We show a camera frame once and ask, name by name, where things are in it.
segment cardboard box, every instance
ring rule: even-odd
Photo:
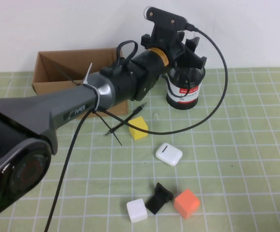
[[[46,94],[74,87],[56,68],[76,82],[81,83],[87,73],[90,63],[93,63],[91,73],[98,72],[101,67],[109,66],[116,60],[116,49],[88,49],[70,51],[39,52],[33,74],[32,88],[37,94]],[[115,115],[128,113],[128,102],[124,101],[109,112]]]

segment table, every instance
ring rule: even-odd
[[[33,96],[32,73],[0,73],[0,98]],[[170,131],[212,111],[224,83],[222,70],[207,70],[198,104],[171,108],[161,80],[142,102],[150,130]],[[130,102],[130,110],[142,102]],[[110,125],[117,122],[106,118]],[[42,232],[72,135],[79,120],[58,129],[59,151],[44,180],[0,214],[0,232]],[[206,123],[180,134],[133,141],[128,128],[104,137],[106,126],[89,118],[75,144],[50,231],[59,232],[279,232],[280,68],[229,69],[221,108]],[[154,156],[168,142],[183,151],[176,167]],[[188,220],[173,203],[131,224],[126,203],[153,194],[160,182],[175,196],[189,188],[201,206]]]

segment yellow cube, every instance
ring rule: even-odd
[[[133,125],[133,126],[136,126],[138,128],[144,129],[144,130],[148,130],[148,126],[147,126],[147,124],[144,121],[142,116],[141,117],[137,117],[135,119],[132,119],[132,120],[130,120],[128,122],[131,125]],[[133,129],[131,127],[129,127],[129,131],[130,131],[130,134],[132,135],[134,140],[141,139],[141,138],[147,136],[147,133],[141,132],[141,131]]]

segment orange cube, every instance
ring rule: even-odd
[[[174,199],[174,208],[185,219],[195,213],[200,204],[200,200],[189,189],[186,189]]]

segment white cube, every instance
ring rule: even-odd
[[[162,144],[156,151],[156,157],[171,166],[177,165],[182,156],[183,152],[181,150],[168,143]]]
[[[147,218],[147,211],[143,199],[137,199],[127,203],[127,210],[131,223]]]

